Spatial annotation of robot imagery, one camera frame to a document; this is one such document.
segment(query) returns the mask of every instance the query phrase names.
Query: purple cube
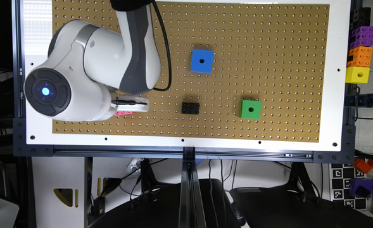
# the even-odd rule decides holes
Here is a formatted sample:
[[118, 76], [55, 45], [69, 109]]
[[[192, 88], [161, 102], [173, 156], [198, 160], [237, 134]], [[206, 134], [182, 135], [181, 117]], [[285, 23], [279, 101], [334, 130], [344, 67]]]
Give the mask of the purple cube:
[[362, 189], [364, 192], [365, 190], [372, 192], [373, 181], [366, 179], [351, 178], [350, 195], [354, 197], [362, 197], [361, 195], [356, 193], [356, 191], [358, 190], [359, 192], [360, 189]]
[[352, 42], [350, 45], [350, 49], [357, 48], [359, 46], [373, 46], [373, 39], [359, 39], [355, 42]]
[[355, 40], [365, 39], [365, 38], [367, 38], [367, 33], [366, 33], [366, 32], [358, 33], [358, 34], [355, 36]]
[[357, 29], [354, 29], [351, 31], [350, 36], [355, 37], [358, 34], [364, 34], [366, 32], [372, 33], [373, 35], [373, 26], [361, 26]]
[[366, 38], [373, 39], [373, 32], [367, 32], [366, 33]]

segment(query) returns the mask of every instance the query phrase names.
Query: pegboard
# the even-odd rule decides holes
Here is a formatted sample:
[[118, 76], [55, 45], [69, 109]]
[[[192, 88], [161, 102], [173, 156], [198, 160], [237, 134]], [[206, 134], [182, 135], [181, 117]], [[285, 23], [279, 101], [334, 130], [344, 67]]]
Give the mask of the pegboard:
[[[224, 4], [159, 2], [170, 43], [172, 86], [151, 91], [147, 113], [103, 122], [53, 122], [57, 134], [180, 136], [273, 141], [319, 141], [328, 4]], [[80, 19], [120, 31], [108, 1], [53, 1], [53, 31]], [[167, 59], [153, 13], [162, 70]], [[212, 73], [190, 72], [193, 48], [215, 52]], [[239, 118], [239, 102], [262, 102], [261, 118]], [[181, 114], [182, 102], [200, 104]]]

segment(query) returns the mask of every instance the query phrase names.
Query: black block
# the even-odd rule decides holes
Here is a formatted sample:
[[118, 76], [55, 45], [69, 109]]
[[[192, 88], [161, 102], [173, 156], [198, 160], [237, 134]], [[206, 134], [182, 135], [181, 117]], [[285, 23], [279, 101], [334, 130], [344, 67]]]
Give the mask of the black block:
[[369, 191], [368, 189], [366, 189], [365, 187], [363, 186], [359, 186], [357, 188], [357, 190], [355, 190], [355, 193], [357, 193], [358, 195], [366, 198], [368, 197], [368, 195], [371, 193], [371, 191]]
[[182, 114], [197, 115], [199, 114], [199, 108], [199, 103], [182, 102]]

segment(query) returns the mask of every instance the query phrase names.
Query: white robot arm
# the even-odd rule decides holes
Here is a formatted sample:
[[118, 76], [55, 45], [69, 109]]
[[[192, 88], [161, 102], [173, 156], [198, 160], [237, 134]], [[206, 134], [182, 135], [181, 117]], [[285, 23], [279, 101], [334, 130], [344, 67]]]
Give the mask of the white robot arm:
[[[66, 121], [148, 111], [148, 100], [136, 95], [154, 88], [161, 69], [149, 3], [111, 1], [122, 34], [80, 20], [62, 26], [50, 43], [48, 59], [25, 81], [30, 105], [47, 117]], [[117, 89], [134, 97], [118, 97]]]

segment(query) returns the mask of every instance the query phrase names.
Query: metal bracket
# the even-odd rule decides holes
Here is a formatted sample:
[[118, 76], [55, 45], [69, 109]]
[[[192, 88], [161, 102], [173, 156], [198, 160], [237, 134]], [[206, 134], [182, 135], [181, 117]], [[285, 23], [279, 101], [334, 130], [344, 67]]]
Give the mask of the metal bracket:
[[341, 151], [314, 151], [314, 163], [353, 164], [355, 154], [355, 126], [344, 125]]
[[178, 228], [206, 228], [194, 148], [185, 147], [180, 184]]
[[358, 107], [366, 107], [368, 97], [366, 95], [347, 95], [344, 98], [345, 107], [356, 107], [358, 100]]
[[373, 108], [373, 94], [347, 95], [344, 99], [344, 105], [347, 107]]
[[13, 155], [15, 156], [53, 156], [54, 145], [26, 143], [26, 118], [13, 119]]

